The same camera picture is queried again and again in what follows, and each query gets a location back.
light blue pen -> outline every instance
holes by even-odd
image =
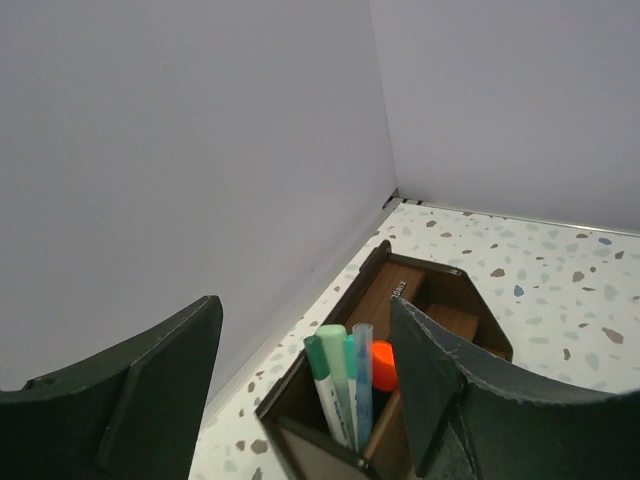
[[[362,449],[367,444],[373,423],[371,399],[373,325],[368,323],[354,325],[353,341],[356,354],[356,445],[358,449]]]

green marker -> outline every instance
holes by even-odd
[[[322,340],[322,348],[324,355],[329,364],[331,378],[335,385],[340,407],[345,413],[351,411],[351,402],[349,401],[349,380],[347,378],[347,359],[344,354],[344,339],[347,336],[347,329],[344,325],[322,325],[316,330],[316,336]],[[351,444],[355,446],[355,433],[351,415],[346,415],[347,432]]]
[[[347,381],[349,383],[349,402],[351,403],[351,423],[353,431],[358,431],[358,414],[356,413],[356,351],[353,345],[353,335],[344,339],[344,356],[347,360]],[[356,450],[360,449],[358,437],[354,436]]]
[[[329,364],[327,363],[327,357],[322,348],[320,338],[315,335],[305,338],[304,349],[311,365],[313,380],[316,384],[324,418],[327,420],[327,425],[329,425],[331,436],[336,442],[351,448],[347,423],[340,407],[340,401],[331,378]]]

desk organizer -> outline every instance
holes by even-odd
[[[343,324],[351,332],[356,323],[371,323],[374,340],[389,340],[394,296],[410,301],[449,331],[511,361],[511,344],[464,271],[393,254],[386,240],[369,255],[323,324]],[[335,442],[302,351],[260,403],[256,415],[290,478],[414,478],[399,390],[376,392],[373,409],[373,430],[360,452]]]

orange marker cap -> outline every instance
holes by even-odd
[[[383,392],[392,392],[398,386],[396,363],[389,342],[376,340],[371,348],[373,357],[373,387]]]

speckled countertop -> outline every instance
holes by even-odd
[[[202,429],[190,480],[286,478],[253,412],[385,238],[466,270],[516,365],[608,392],[640,386],[639,237],[401,204]]]

